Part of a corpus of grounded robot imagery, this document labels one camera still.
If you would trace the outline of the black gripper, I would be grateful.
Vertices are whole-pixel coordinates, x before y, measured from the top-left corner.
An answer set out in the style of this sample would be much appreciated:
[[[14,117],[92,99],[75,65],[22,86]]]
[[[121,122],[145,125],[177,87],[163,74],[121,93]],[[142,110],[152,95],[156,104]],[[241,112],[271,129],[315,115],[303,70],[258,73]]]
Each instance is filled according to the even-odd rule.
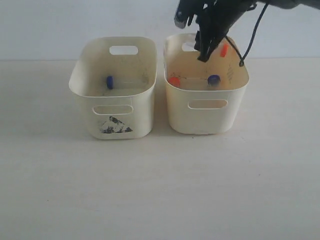
[[[207,7],[196,18],[199,30],[195,35],[194,49],[199,52],[199,61],[209,60],[230,28],[249,8],[249,0],[216,0],[207,3]]]

